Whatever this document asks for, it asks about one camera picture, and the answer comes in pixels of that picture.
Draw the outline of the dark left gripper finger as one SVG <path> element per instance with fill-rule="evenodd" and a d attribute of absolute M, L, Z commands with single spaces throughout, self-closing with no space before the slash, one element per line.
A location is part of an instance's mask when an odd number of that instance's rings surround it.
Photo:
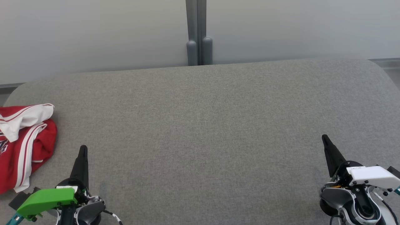
<path fill-rule="evenodd" d="M 89 188 L 88 148 L 84 144 L 80 146 L 69 178 L 77 179 Z"/>

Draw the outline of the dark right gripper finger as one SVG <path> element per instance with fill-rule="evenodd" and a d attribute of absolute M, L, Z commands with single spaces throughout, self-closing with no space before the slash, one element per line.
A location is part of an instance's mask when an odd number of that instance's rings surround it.
<path fill-rule="evenodd" d="M 346 159 L 343 157 L 336 145 L 333 144 L 327 134 L 322 135 L 322 142 L 324 144 L 324 153 L 329 177 L 333 178 L 339 166 L 343 164 L 343 162 L 346 162 Z"/>

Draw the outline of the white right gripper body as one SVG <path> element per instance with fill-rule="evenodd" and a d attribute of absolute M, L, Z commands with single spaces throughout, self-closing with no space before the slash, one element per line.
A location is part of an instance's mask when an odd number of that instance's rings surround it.
<path fill-rule="evenodd" d="M 342 166 L 336 173 L 336 178 L 341 185 L 350 187 L 354 185 L 371 185 L 378 188 L 399 188 L 399 170 L 389 166 Z"/>

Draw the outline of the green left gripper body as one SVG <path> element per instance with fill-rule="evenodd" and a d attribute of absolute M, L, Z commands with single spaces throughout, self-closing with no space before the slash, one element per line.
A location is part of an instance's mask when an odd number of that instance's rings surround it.
<path fill-rule="evenodd" d="M 34 221 L 45 211 L 55 209 L 58 212 L 59 225 L 77 225 L 76 210 L 86 204 L 88 199 L 88 181 L 78 178 L 66 178 L 55 188 L 37 190 L 16 209 L 21 217 Z"/>

